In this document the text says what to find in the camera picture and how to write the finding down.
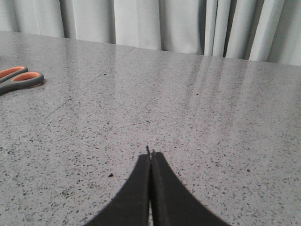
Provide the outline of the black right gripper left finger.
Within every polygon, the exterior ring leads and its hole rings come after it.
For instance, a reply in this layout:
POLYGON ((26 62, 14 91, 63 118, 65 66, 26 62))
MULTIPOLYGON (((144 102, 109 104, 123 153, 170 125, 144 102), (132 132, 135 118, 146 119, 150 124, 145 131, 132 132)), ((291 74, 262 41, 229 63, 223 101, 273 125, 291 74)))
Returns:
POLYGON ((151 161, 139 155, 136 165, 111 202, 87 226, 146 226, 149 217, 151 161))

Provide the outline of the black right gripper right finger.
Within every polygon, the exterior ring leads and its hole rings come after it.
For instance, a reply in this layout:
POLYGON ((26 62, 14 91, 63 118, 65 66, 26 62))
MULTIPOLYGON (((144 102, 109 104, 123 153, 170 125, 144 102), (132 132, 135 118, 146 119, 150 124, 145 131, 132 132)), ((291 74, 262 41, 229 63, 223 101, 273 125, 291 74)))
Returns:
POLYGON ((150 199, 155 226, 227 226, 184 187, 164 155, 151 154, 150 199))

